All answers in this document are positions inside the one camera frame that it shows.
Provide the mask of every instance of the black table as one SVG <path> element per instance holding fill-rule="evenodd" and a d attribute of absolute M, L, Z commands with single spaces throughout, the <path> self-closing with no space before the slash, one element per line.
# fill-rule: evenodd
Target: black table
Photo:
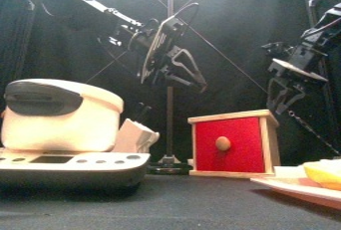
<path fill-rule="evenodd" d="M 147 175 L 132 194 L 0 193 L 0 229 L 341 229 L 341 211 L 247 179 Z"/>

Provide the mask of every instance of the rice cooker lid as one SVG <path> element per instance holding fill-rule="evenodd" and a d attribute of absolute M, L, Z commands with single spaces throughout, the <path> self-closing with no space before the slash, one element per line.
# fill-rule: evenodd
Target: rice cooker lid
<path fill-rule="evenodd" d="M 74 112 L 84 98 L 110 104 L 123 112 L 123 100 L 114 93 L 91 85 L 52 80 L 29 79 L 11 83 L 5 89 L 8 108 L 20 115 L 66 115 Z"/>

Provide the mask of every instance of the white plate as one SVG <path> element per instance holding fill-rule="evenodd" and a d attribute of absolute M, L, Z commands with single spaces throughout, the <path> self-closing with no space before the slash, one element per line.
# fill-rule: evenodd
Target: white plate
<path fill-rule="evenodd" d="M 263 177 L 250 178 L 250 181 L 301 200 L 341 209 L 341 191 L 322 188 L 309 178 Z"/>

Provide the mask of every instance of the wooden box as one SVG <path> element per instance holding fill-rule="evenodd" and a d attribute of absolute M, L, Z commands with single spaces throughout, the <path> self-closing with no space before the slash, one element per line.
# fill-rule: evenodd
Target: wooden box
<path fill-rule="evenodd" d="M 280 165 L 275 128 L 269 110 L 190 117 L 190 175 L 254 177 L 271 175 Z"/>

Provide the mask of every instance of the lemon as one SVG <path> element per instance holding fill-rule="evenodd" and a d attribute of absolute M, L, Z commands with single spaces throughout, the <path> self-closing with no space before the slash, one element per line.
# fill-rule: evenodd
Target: lemon
<path fill-rule="evenodd" d="M 341 160 L 305 162 L 306 176 L 324 188 L 341 191 Z"/>

